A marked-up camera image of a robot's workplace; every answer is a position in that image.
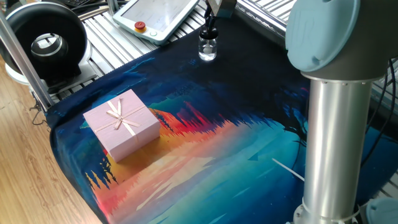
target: small glass bottle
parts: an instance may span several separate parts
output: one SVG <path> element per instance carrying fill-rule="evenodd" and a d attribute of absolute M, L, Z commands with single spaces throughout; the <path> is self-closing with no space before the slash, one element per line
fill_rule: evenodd
<path fill-rule="evenodd" d="M 199 57 L 204 61 L 211 61 L 217 56 L 217 37 L 216 27 L 209 29 L 206 25 L 200 28 L 199 32 Z"/>

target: cable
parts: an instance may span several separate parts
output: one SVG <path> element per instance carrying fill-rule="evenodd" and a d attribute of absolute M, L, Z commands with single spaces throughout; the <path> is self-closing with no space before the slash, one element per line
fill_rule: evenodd
<path fill-rule="evenodd" d="M 127 4 L 128 1 L 118 1 L 118 5 L 124 5 Z M 73 9 L 71 9 L 73 12 L 78 12 L 78 11 L 83 11 L 85 9 L 89 9 L 92 7 L 100 7 L 100 6 L 107 6 L 108 3 L 107 2 L 100 2 L 100 3 L 93 3 L 93 4 L 86 4 L 84 6 L 79 6 L 79 7 L 75 7 Z"/>
<path fill-rule="evenodd" d="M 374 119 L 374 117 L 376 116 L 377 112 L 380 109 L 381 106 L 381 102 L 383 101 L 384 98 L 384 94 L 386 93 L 386 88 L 387 88 L 387 81 L 388 81 L 388 74 L 384 75 L 384 86 L 383 86 L 383 90 L 381 91 L 381 96 L 380 96 L 380 100 L 379 100 L 379 104 L 377 105 L 376 109 L 374 110 L 371 119 L 369 120 L 368 126 L 366 127 L 366 131 L 365 134 L 368 133 L 369 129 L 371 128 L 371 123 Z"/>
<path fill-rule="evenodd" d="M 380 129 L 380 133 L 377 136 L 375 142 L 373 143 L 373 146 L 371 150 L 369 151 L 368 155 L 365 157 L 364 161 L 361 164 L 361 168 L 365 165 L 365 163 L 369 160 L 371 157 L 374 149 L 376 148 L 381 136 L 383 135 L 384 128 L 387 126 L 387 123 L 391 120 L 392 115 L 394 114 L 394 107 L 396 103 L 396 75 L 394 71 L 394 66 L 392 65 L 392 61 L 389 60 L 390 63 L 390 69 L 391 69 L 391 78 L 392 78 L 392 101 L 391 101 L 391 110 L 390 110 L 390 115 L 388 116 L 386 122 L 384 122 L 383 126 Z"/>

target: ribbon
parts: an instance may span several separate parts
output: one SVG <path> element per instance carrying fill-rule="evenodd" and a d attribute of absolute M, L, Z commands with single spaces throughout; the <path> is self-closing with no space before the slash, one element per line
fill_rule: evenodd
<path fill-rule="evenodd" d="M 124 117 L 130 116 L 133 113 L 145 108 L 145 105 L 139 106 L 136 109 L 134 109 L 122 116 L 121 99 L 118 100 L 118 108 L 117 109 L 114 107 L 114 105 L 110 101 L 108 101 L 107 103 L 112 110 L 109 110 L 106 113 L 108 115 L 116 118 L 116 120 L 114 120 L 108 124 L 105 124 L 104 126 L 99 127 L 98 129 L 94 130 L 94 132 L 97 133 L 98 131 L 101 131 L 102 129 L 107 128 L 107 127 L 111 126 L 112 124 L 114 124 L 113 128 L 117 130 L 117 129 L 119 129 L 120 125 L 123 124 L 124 127 L 126 127 L 126 129 L 130 132 L 131 136 L 136 137 L 136 134 L 131 129 L 130 125 L 139 127 L 139 126 L 141 126 L 141 124 L 129 121 Z"/>

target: silver metal cylinder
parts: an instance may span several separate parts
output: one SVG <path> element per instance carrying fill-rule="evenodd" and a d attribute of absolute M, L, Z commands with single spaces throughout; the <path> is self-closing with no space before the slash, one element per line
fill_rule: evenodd
<path fill-rule="evenodd" d="M 109 13 L 113 16 L 119 11 L 118 0 L 108 0 Z"/>
<path fill-rule="evenodd" d="M 336 224 L 354 212 L 371 82 L 312 80 L 302 224 Z"/>
<path fill-rule="evenodd" d="M 25 75 L 27 81 L 33 89 L 34 94 L 37 97 L 37 100 L 39 100 L 44 109 L 47 110 L 54 104 L 54 102 L 52 101 L 47 89 L 44 87 L 36 70 L 28 59 L 24 49 L 19 43 L 14 31 L 11 29 L 3 13 L 0 13 L 0 39 L 11 54 L 11 57 L 14 59 L 19 70 L 23 75 Z"/>

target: colorful painted mat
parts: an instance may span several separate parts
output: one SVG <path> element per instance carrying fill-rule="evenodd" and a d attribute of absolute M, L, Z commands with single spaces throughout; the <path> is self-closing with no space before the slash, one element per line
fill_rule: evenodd
<path fill-rule="evenodd" d="M 101 221 L 292 220 L 303 183 L 272 158 L 303 175 L 309 80 L 282 48 L 238 18 L 217 25 L 215 61 L 198 58 L 194 32 L 100 78 L 47 113 L 59 166 Z M 82 114 L 129 89 L 162 123 L 161 137 L 117 164 Z M 377 134 L 371 128 L 365 154 Z M 397 170 L 397 136 L 391 129 L 363 168 L 359 202 Z"/>

